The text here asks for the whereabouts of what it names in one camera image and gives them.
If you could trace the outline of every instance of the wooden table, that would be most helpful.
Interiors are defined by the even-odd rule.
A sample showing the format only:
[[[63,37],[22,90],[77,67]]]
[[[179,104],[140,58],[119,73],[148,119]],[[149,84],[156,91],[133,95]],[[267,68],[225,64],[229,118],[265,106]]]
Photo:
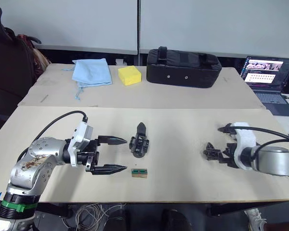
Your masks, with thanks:
[[[289,200],[289,177],[227,167],[207,161],[202,152],[207,142],[224,149],[229,136],[218,127],[236,121],[283,131],[264,109],[120,109],[94,107],[21,106],[0,130],[0,192],[6,185],[18,155],[53,119],[72,111],[84,111],[93,136],[113,135],[130,141],[139,122],[147,127],[150,146],[141,159],[128,144],[99,147],[99,165],[128,168],[110,176],[92,176],[83,167],[57,166],[41,202],[258,202]],[[50,127],[44,136],[68,139],[81,120],[68,116]],[[257,142],[276,139],[255,133]],[[281,144],[289,148],[289,143]],[[132,178],[132,168],[147,168],[146,179]]]
[[[264,108],[249,86],[232,67],[223,68],[211,88],[187,88],[146,81],[146,67],[137,66],[142,82],[124,86],[118,68],[109,66],[112,85],[86,88],[75,99],[78,87],[72,80],[72,64],[51,64],[39,77],[21,106],[69,106],[115,108]]]

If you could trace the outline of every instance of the black cable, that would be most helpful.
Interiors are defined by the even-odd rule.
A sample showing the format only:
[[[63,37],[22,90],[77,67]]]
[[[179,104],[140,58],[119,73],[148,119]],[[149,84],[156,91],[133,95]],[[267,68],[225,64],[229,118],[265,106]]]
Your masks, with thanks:
[[[229,129],[242,129],[242,130],[254,130],[254,131],[261,131],[261,132],[266,132],[266,133],[270,133],[276,136],[280,136],[286,140],[289,140],[289,136],[282,134],[280,132],[277,131],[272,131],[272,130],[268,130],[268,129],[264,129],[264,128],[255,128],[255,127],[245,127],[245,126],[230,126],[230,127],[222,127],[219,128],[218,130],[221,132],[224,132],[224,130],[229,130]]]
[[[37,136],[33,141],[36,141],[37,139],[39,139],[41,137],[41,135],[51,126],[53,125],[55,122],[57,122],[58,120],[69,116],[71,114],[75,114],[75,113],[80,113],[83,115],[82,121],[83,122],[88,122],[88,117],[87,115],[83,112],[83,111],[72,111],[72,112],[68,112],[63,114],[62,116],[59,116],[58,118],[54,119],[52,122],[50,122]],[[17,162],[21,160],[21,158],[24,156],[24,154],[28,151],[28,148],[26,148],[25,150],[23,150],[23,152],[19,155],[19,157],[17,158]]]
[[[257,148],[257,150],[255,151],[254,156],[252,156],[251,159],[252,159],[252,160],[256,159],[257,156],[258,156],[258,154],[259,154],[259,151],[260,151],[263,147],[265,147],[265,146],[267,146],[267,145],[270,145],[270,144],[273,144],[273,143],[281,143],[281,142],[289,142],[289,140],[280,139],[280,140],[274,140],[274,141],[269,141],[269,142],[267,142],[267,143],[264,143],[264,144],[260,145],[260,146]]]

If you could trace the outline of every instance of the gray wall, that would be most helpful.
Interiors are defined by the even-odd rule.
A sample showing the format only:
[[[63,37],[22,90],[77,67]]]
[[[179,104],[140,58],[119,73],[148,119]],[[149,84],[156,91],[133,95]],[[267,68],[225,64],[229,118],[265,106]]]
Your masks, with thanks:
[[[137,54],[136,0],[0,0],[2,24],[45,49]]]
[[[289,58],[289,0],[143,0],[141,50]]]

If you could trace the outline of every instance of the person's shoe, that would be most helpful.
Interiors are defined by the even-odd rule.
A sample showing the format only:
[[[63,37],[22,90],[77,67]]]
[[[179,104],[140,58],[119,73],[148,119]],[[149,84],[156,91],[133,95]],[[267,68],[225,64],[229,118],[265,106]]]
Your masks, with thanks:
[[[245,210],[244,213],[249,218],[250,230],[252,231],[264,231],[265,219],[261,218],[261,213],[257,208]]]

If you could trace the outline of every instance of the chair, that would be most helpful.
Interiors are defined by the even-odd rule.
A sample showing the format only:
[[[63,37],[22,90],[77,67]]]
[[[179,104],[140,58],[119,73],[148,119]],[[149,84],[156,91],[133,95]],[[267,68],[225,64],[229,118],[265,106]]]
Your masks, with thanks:
[[[12,114],[35,80],[32,51],[1,24],[1,15],[0,8],[0,115],[5,117]]]

